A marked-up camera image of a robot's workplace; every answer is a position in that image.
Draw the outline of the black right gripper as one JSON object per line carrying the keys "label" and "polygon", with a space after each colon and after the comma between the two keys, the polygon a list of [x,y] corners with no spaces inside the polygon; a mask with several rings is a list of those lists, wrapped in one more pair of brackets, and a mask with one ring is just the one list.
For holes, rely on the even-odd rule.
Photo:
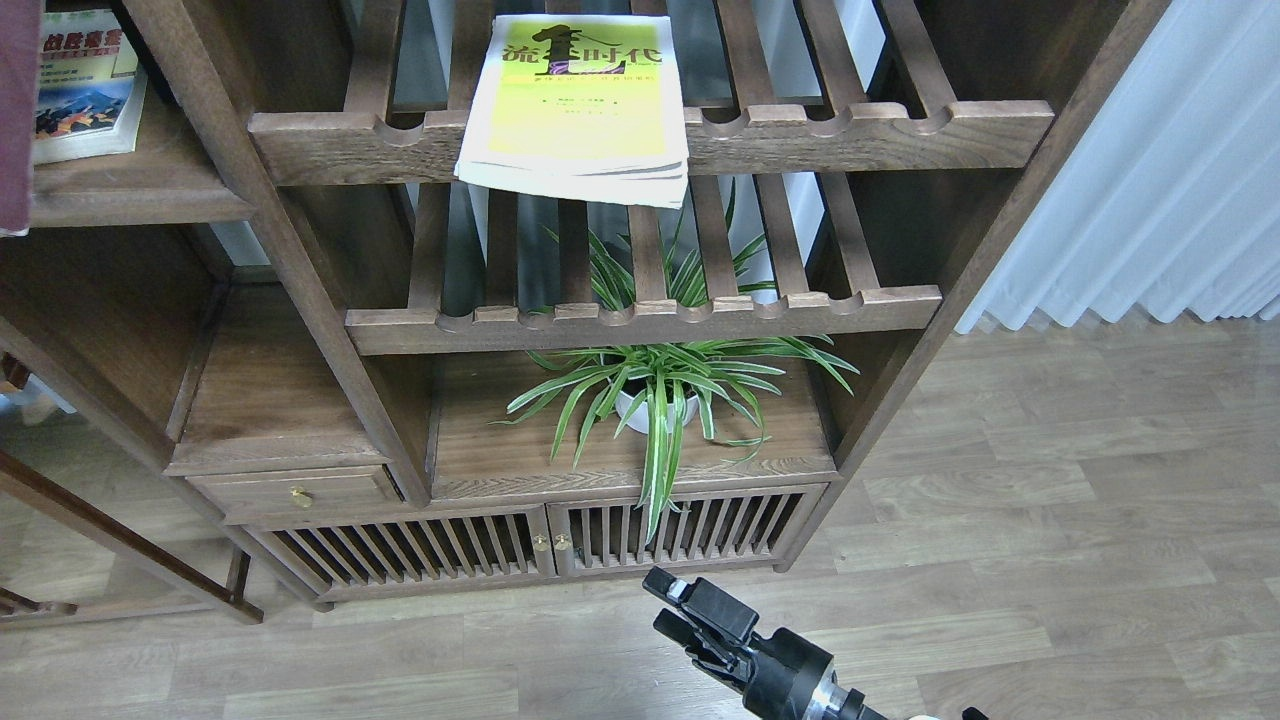
{"label": "black right gripper", "polygon": [[652,568],[643,588],[677,609],[662,610],[653,626],[681,646],[692,666],[742,696],[762,719],[840,719],[841,689],[833,656],[780,628],[764,638],[759,615],[705,578],[692,583]]}

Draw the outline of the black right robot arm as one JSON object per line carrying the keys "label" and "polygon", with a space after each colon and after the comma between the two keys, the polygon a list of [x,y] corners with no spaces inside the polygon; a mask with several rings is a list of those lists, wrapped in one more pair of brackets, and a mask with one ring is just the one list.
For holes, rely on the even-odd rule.
{"label": "black right robot arm", "polygon": [[695,667],[737,692],[758,717],[881,717],[860,691],[838,685],[832,653],[787,628],[759,635],[758,612],[708,579],[689,583],[652,568],[643,588],[671,606],[654,629],[680,644]]}

